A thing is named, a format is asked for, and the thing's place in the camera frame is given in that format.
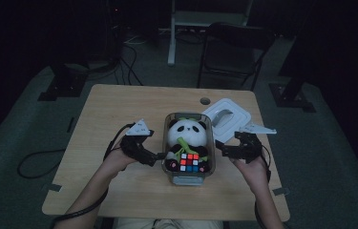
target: panda face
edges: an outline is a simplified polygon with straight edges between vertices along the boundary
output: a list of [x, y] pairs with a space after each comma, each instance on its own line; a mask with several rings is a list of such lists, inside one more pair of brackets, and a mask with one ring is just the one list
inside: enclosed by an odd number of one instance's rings
[[167, 142], [170, 147], [178, 144], [177, 139], [182, 137], [187, 144], [198, 147], [206, 145], [205, 128], [197, 121], [183, 119], [176, 122], [167, 134]]

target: black chair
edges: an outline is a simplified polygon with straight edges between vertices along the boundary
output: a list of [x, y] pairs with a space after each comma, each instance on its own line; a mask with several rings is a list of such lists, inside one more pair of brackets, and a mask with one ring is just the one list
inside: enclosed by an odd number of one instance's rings
[[267, 29], [222, 22], [211, 24], [205, 31], [197, 88], [203, 73], [244, 78], [242, 86], [254, 75], [250, 89], [253, 91], [263, 57], [274, 40], [274, 32]]

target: dark background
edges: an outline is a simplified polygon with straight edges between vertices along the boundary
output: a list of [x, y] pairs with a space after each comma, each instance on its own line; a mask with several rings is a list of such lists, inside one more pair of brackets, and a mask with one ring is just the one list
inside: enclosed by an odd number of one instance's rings
[[[239, 11], [244, 4], [178, 2], [182, 10]], [[161, 0], [0, 1], [0, 123], [44, 67], [117, 54], [106, 38], [118, 25], [157, 44], [158, 28], [170, 26], [170, 9]], [[255, 1], [249, 25], [297, 37], [280, 75], [320, 88], [358, 157], [358, 1]]]

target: clear plastic container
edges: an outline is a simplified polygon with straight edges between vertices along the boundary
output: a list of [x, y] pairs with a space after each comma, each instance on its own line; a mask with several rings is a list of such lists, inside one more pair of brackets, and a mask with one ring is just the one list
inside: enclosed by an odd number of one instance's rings
[[215, 142], [212, 132], [212, 122], [211, 119], [205, 114], [195, 114], [195, 113], [173, 113], [166, 116], [164, 122], [164, 135], [163, 135], [163, 152], [167, 153], [170, 151], [170, 146], [168, 144], [168, 132], [169, 126], [172, 120], [179, 120], [180, 118], [192, 118], [197, 121], [202, 121], [206, 126], [206, 145], [205, 148], [208, 152], [207, 163], [209, 165], [209, 171], [207, 172], [172, 172], [166, 168], [165, 160], [161, 162], [161, 167], [171, 179], [174, 184], [177, 185], [202, 185], [206, 177], [211, 176], [215, 171]]

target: small round object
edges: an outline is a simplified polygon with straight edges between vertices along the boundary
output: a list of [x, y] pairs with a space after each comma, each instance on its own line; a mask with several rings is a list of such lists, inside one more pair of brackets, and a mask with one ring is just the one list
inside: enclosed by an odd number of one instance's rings
[[211, 103], [211, 99], [209, 99], [209, 98], [207, 98], [207, 97], [202, 97], [202, 98], [200, 99], [200, 103], [201, 103], [202, 105], [209, 105], [209, 104]]

